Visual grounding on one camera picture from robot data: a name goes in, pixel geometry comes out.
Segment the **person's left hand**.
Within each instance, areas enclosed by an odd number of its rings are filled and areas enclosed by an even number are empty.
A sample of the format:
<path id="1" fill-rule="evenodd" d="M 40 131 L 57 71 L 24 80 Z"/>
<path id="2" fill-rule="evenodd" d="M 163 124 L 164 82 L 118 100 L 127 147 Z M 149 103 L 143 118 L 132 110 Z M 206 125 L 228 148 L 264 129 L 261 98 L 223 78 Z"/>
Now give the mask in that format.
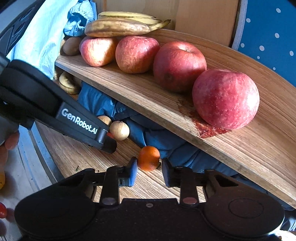
<path id="1" fill-rule="evenodd" d="M 8 160 L 8 154 L 10 150 L 13 150 L 18 142 L 19 142 L 19 138 L 20 138 L 20 132 L 16 131 L 15 133 L 13 133 L 12 135 L 10 135 L 7 140 L 1 145 L 1 154 L 0 154 L 0 167 L 1 167 L 1 171 L 4 170 L 6 162 Z"/>

